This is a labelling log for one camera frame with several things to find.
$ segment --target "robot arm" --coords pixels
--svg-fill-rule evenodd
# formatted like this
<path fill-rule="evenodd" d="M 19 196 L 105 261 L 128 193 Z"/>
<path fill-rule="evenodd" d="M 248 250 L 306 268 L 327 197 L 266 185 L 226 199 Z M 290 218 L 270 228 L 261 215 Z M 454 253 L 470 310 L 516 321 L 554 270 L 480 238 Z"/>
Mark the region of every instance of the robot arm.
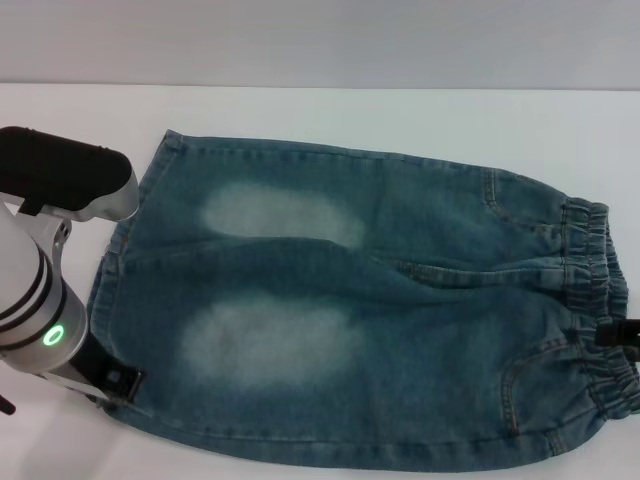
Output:
<path fill-rule="evenodd" d="M 20 205 L 18 214 L 3 202 Z M 0 129 L 0 359 L 92 400 L 133 400 L 142 373 L 93 337 L 60 260 L 71 220 L 118 221 L 137 207 L 137 180 L 124 155 L 23 128 Z M 14 410 L 0 397 L 0 411 Z"/>

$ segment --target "denim shorts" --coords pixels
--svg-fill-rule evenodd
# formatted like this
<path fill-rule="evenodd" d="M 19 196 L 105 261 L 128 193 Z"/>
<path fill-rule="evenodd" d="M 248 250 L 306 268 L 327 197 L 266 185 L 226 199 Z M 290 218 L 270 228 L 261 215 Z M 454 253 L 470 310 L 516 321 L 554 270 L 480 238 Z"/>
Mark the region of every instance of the denim shorts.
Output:
<path fill-rule="evenodd" d="M 473 471 L 640 408 L 607 207 L 507 171 L 169 131 L 91 294 L 113 418 L 317 467 Z"/>

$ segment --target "black clip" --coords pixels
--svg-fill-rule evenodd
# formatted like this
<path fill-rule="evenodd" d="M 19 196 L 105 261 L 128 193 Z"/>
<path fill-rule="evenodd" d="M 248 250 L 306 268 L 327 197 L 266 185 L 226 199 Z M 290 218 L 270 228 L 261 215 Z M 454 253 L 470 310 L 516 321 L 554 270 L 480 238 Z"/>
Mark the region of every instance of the black clip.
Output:
<path fill-rule="evenodd" d="M 601 347 L 640 349 L 640 320 L 613 320 L 596 328 L 595 344 Z"/>
<path fill-rule="evenodd" d="M 0 412 L 5 415 L 13 415 L 16 412 L 16 407 L 9 400 L 0 396 Z"/>
<path fill-rule="evenodd" d="M 144 375 L 107 352 L 89 332 L 80 350 L 69 360 L 91 385 L 109 397 L 109 402 L 124 405 L 133 402 Z"/>

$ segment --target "white table surface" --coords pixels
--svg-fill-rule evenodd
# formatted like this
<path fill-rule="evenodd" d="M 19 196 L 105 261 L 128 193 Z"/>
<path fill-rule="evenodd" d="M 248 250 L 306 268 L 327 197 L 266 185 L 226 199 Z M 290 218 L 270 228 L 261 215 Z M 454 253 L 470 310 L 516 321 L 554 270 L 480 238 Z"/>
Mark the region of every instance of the white table surface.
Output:
<path fill-rule="evenodd" d="M 640 93 L 0 85 L 5 125 L 119 150 L 138 178 L 167 128 L 506 168 L 611 207 L 630 316 L 640 316 Z M 102 220 L 74 224 L 62 263 L 83 299 L 112 229 Z M 270 465 L 199 451 L 118 424 L 83 397 L 4 364 L 0 393 L 18 407 L 0 417 L 3 480 L 444 478 Z M 446 478 L 626 479 L 640 472 L 639 446 L 640 418 L 630 417 L 536 465 Z"/>

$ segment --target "stitched seam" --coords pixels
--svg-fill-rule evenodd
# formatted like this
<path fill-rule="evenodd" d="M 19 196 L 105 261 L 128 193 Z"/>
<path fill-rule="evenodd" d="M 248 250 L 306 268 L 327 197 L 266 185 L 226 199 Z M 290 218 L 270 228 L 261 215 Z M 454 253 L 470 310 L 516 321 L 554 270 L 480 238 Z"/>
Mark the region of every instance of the stitched seam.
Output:
<path fill-rule="evenodd" d="M 123 277 L 121 273 L 122 273 L 122 269 L 124 268 L 124 265 L 122 265 L 121 263 L 121 257 L 119 255 L 116 257 L 115 260 L 116 260 L 116 268 L 118 269 L 117 280 L 114 286 L 115 292 L 113 293 L 113 302 L 109 310 L 109 315 L 105 319 L 104 329 L 106 330 L 106 333 L 107 333 L 107 341 L 109 342 L 109 347 L 111 347 L 111 351 L 114 353 L 116 357 L 119 357 L 121 360 L 124 360 L 126 356 L 122 355 L 122 353 L 118 351 L 113 341 L 113 337 L 111 336 L 111 320 L 113 319 L 113 312 L 115 311 L 115 306 L 118 304 L 118 300 L 120 297 L 120 285 L 122 283 L 122 277 Z"/>
<path fill-rule="evenodd" d="M 376 443 L 376 442 L 345 442 L 345 441 L 341 441 L 341 440 L 312 440 L 312 439 L 295 439 L 295 438 L 286 438 L 286 437 L 281 437 L 281 438 L 259 438 L 259 437 L 252 437 L 252 436 L 243 436 L 243 435 L 236 435 L 236 436 L 229 436 L 229 435 L 221 435 L 221 434 L 215 434 L 215 433 L 205 433 L 205 432 L 193 432 L 193 431 L 186 431 L 182 428 L 178 428 L 175 427 L 173 425 L 171 425 L 170 423 L 167 423 L 164 419 L 159 418 L 159 417 L 154 417 L 152 415 L 147 414 L 146 412 L 140 410 L 139 408 L 133 408 L 133 405 L 126 405 L 125 407 L 122 407 L 124 409 L 127 410 L 131 410 L 135 413 L 140 413 L 142 415 L 144 415 L 146 418 L 157 421 L 158 423 L 162 424 L 164 427 L 170 428 L 171 430 L 174 430 L 176 432 L 179 433 L 183 433 L 183 434 L 187 434 L 187 435 L 192 435 L 194 437 L 207 437 L 207 438 L 216 438 L 216 439 L 222 439 L 222 440 L 235 440 L 235 441 L 249 441 L 249 442 L 269 442 L 269 443 L 306 443 L 306 444 L 325 444 L 325 445 L 367 445 L 367 446 L 378 446 L 378 447 L 394 447 L 394 446 L 415 446 L 415 447 L 439 447 L 439 446 L 444 446 L 444 445 L 475 445 L 475 444 L 479 444 L 479 443 L 490 443 L 490 442 L 500 442 L 500 441 L 508 441 L 510 440 L 509 437 L 496 437 L 496 438 L 486 438 L 486 439 L 479 439 L 479 440 L 472 440 L 472 441 L 467 441 L 467 442 L 435 442 L 435 443 L 420 443 L 420 442 L 395 442 L 395 443 Z M 558 427 L 558 429 L 561 428 L 565 428 L 567 426 L 569 426 L 571 423 L 575 422 L 576 420 L 578 420 L 579 418 L 583 417 L 584 415 L 587 415 L 589 412 L 593 411 L 594 409 L 590 409 L 587 410 L 585 412 L 582 412 L 578 415 L 575 415 L 573 417 L 571 417 L 569 420 L 567 420 L 566 422 L 564 422 L 560 427 Z M 546 432 L 527 432 L 522 434 L 521 436 L 527 437 L 527 436 L 532 436 L 532 435 L 540 435 L 543 434 L 545 435 Z"/>
<path fill-rule="evenodd" d="M 562 455 L 566 452 L 566 447 L 563 445 L 563 442 L 558 434 L 557 430 L 551 430 L 545 433 L 547 440 L 549 441 L 549 445 L 551 446 L 551 453 L 553 456 Z"/>
<path fill-rule="evenodd" d="M 341 149 L 342 147 L 329 147 L 335 149 Z M 404 155 L 402 153 L 390 153 L 390 152 L 382 152 L 379 156 L 367 157 L 364 155 L 356 155 L 348 152 L 314 152 L 312 150 L 290 150 L 290 149 L 269 149 L 269 148 L 238 148 L 238 147 L 212 147 L 205 149 L 205 152 L 253 152 L 253 153 L 291 153 L 294 155 L 329 155 L 332 157 L 344 157 L 344 158 L 353 158 L 361 161 L 376 161 L 376 160 L 387 160 L 391 162 L 400 161 L 402 163 L 407 163 L 409 165 L 414 165 L 416 167 L 424 167 L 428 166 L 429 168 L 438 167 L 442 170 L 447 169 L 457 169 L 457 170 L 475 170 L 475 171 L 483 171 L 486 167 L 481 167 L 478 165 L 467 165 L 464 163 L 451 162 L 448 160 L 438 160 L 437 158 L 427 158 L 427 157 L 418 157 L 412 155 Z"/>
<path fill-rule="evenodd" d="M 560 248 L 561 250 L 561 260 L 562 260 L 562 264 L 564 266 L 564 281 L 562 282 L 562 292 L 564 292 L 565 295 L 565 304 L 568 304 L 568 302 L 566 301 L 566 295 L 567 295 L 567 286 L 569 285 L 569 247 L 568 247 L 568 242 L 567 242 L 567 237 L 568 237 L 568 229 L 569 229 L 569 225 L 567 224 L 567 215 L 568 215 L 568 208 L 567 208 L 567 204 L 565 203 L 562 206 L 562 229 L 560 230 Z"/>
<path fill-rule="evenodd" d="M 594 272 L 593 272 L 593 259 L 591 258 L 591 239 L 592 239 L 592 235 L 593 235 L 593 225 L 592 225 L 592 212 L 591 210 L 589 210 L 589 214 L 587 217 L 587 238 L 586 238 L 586 243 L 587 243 L 587 262 L 588 262 L 588 269 L 589 269 L 589 314 L 591 314 L 591 309 L 593 308 L 593 297 L 594 297 L 594 289 L 593 289 L 593 277 L 594 277 Z"/>
<path fill-rule="evenodd" d="M 520 373 L 533 363 L 533 361 L 549 353 L 557 352 L 571 346 L 571 344 L 564 343 L 564 341 L 560 345 L 557 343 L 558 340 L 549 340 L 542 344 L 544 346 L 534 347 L 533 350 L 535 350 L 536 353 L 516 359 L 505 369 L 502 379 L 502 408 L 507 429 L 512 435 L 518 435 L 520 433 L 513 401 L 514 384 Z"/>
<path fill-rule="evenodd" d="M 424 275 L 426 278 L 428 276 L 428 272 L 435 270 L 438 272 L 446 272 L 446 273 L 454 273 L 456 275 L 467 275 L 467 276 L 492 276 L 492 275 L 503 275 L 509 273 L 524 273 L 524 272 L 542 272 L 542 271 L 554 271 L 558 270 L 556 267 L 543 267 L 543 268 L 512 268 L 508 270 L 498 270 L 495 272 L 473 272 L 469 270 L 455 270 L 452 268 L 444 268 L 444 267 L 436 267 L 431 265 L 425 265 L 423 263 L 417 262 L 405 262 L 403 260 L 391 260 L 398 268 L 406 268 L 411 270 L 411 273 L 415 273 L 416 275 Z"/>
<path fill-rule="evenodd" d="M 510 212 L 505 210 L 498 204 L 496 198 L 496 174 L 494 170 L 487 170 L 484 177 L 484 200 L 485 204 L 494 212 L 498 218 L 504 222 L 518 225 L 526 228 L 545 228 L 551 230 L 557 230 L 561 228 L 561 224 L 546 224 L 546 223 L 526 223 L 516 220 Z"/>
<path fill-rule="evenodd" d="M 598 397 L 598 395 L 595 392 L 596 381 L 595 381 L 591 371 L 589 370 L 589 367 L 587 366 L 587 362 L 585 360 L 584 349 L 582 347 L 582 343 L 578 339 L 578 341 L 574 345 L 575 345 L 575 347 L 576 347 L 576 349 L 578 351 L 578 356 L 580 358 L 580 363 L 582 365 L 582 370 L 583 370 L 584 374 L 587 376 L 587 378 L 589 379 L 589 385 L 587 386 L 587 390 L 589 392 L 589 396 L 591 397 L 591 400 L 593 401 L 593 403 L 598 408 L 598 411 L 602 415 L 604 415 L 604 417 L 606 419 L 608 419 L 607 411 L 604 408 L 604 405 L 602 404 L 602 402 L 600 401 L 600 398 Z"/>
<path fill-rule="evenodd" d="M 182 137 L 180 137 L 179 141 L 180 141 L 180 145 L 181 145 L 182 144 Z M 156 179 L 155 179 L 153 185 L 151 186 L 151 188 L 149 188 L 149 190 L 145 194 L 144 198 L 141 199 L 140 209 L 133 216 L 133 219 L 131 220 L 131 224 L 129 225 L 129 230 L 126 232 L 125 235 L 123 235 L 122 248 L 121 248 L 121 251 L 119 252 L 120 254 L 124 253 L 125 248 L 126 248 L 127 244 L 129 243 L 129 238 L 131 238 L 131 235 L 133 234 L 133 231 L 134 231 L 135 227 L 138 225 L 138 219 L 141 216 L 140 214 L 143 212 L 144 208 L 146 207 L 147 202 L 148 202 L 149 198 L 151 197 L 151 195 L 153 194 L 153 192 L 155 191 L 156 187 L 158 186 L 158 184 L 160 184 L 160 181 L 164 178 L 165 174 L 169 171 L 169 168 L 171 167 L 171 165 L 173 165 L 174 160 L 178 157 L 179 151 L 180 151 L 180 148 L 175 148 L 175 151 L 173 152 L 173 155 L 171 156 L 171 158 L 169 160 L 167 160 L 166 165 L 163 167 L 163 169 L 160 171 L 160 173 L 156 176 Z"/>
<path fill-rule="evenodd" d="M 102 289 L 105 288 L 105 263 L 106 263 L 106 259 L 103 257 L 103 259 L 101 260 L 100 266 L 98 267 L 98 272 L 96 273 L 96 279 L 95 282 L 96 284 L 94 285 L 93 288 L 96 289 L 96 293 L 95 293 L 95 297 L 93 298 L 93 302 L 91 302 L 91 311 L 87 311 L 87 321 L 89 322 L 89 329 L 92 330 L 92 333 L 96 333 L 95 329 L 92 329 L 91 327 L 93 326 L 93 316 L 96 314 L 96 308 L 100 308 L 100 305 L 102 305 L 101 303 L 98 303 L 99 300 L 101 300 L 100 296 L 101 294 L 103 294 Z M 113 306 L 109 306 L 109 315 L 111 315 L 111 310 L 113 309 Z M 100 327 L 101 333 L 103 333 L 105 336 L 107 335 L 106 332 L 106 325 L 103 325 Z"/>

